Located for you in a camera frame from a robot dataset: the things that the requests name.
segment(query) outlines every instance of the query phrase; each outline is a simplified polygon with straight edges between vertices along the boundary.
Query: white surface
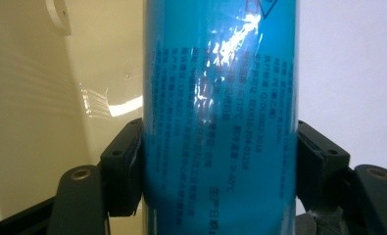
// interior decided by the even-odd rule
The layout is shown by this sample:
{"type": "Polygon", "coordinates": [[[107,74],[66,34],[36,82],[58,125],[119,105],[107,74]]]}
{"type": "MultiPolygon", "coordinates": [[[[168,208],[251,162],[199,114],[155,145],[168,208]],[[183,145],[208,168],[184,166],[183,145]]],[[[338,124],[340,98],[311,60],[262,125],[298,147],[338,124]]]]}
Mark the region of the white surface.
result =
{"type": "Polygon", "coordinates": [[[387,1],[300,1],[299,119],[387,168],[387,1]]]}
{"type": "Polygon", "coordinates": [[[64,35],[71,35],[71,24],[68,17],[68,9],[64,0],[46,0],[47,11],[53,24],[64,35]]]}
{"type": "Polygon", "coordinates": [[[68,0],[66,44],[93,164],[120,130],[142,115],[143,2],[68,0]]]}
{"type": "Polygon", "coordinates": [[[0,219],[56,194],[89,162],[64,35],[44,1],[0,1],[0,219]]]}

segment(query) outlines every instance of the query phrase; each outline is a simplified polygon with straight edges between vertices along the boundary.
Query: blue cylindrical container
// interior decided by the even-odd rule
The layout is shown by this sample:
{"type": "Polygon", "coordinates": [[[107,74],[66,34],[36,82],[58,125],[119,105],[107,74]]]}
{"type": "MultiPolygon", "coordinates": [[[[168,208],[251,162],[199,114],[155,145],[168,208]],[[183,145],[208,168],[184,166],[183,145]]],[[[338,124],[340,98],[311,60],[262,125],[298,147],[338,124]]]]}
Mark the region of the blue cylindrical container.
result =
{"type": "Polygon", "coordinates": [[[292,234],[293,0],[147,0],[147,234],[292,234]]]}

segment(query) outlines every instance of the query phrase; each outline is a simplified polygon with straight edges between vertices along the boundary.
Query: blue bottle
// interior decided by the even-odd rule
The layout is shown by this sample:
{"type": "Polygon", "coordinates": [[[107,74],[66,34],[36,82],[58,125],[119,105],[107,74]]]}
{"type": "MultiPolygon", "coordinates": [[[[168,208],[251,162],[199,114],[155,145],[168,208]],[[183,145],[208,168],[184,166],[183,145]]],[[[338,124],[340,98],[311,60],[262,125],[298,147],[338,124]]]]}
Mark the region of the blue bottle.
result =
{"type": "Polygon", "coordinates": [[[293,0],[147,0],[147,234],[292,234],[293,0]]]}

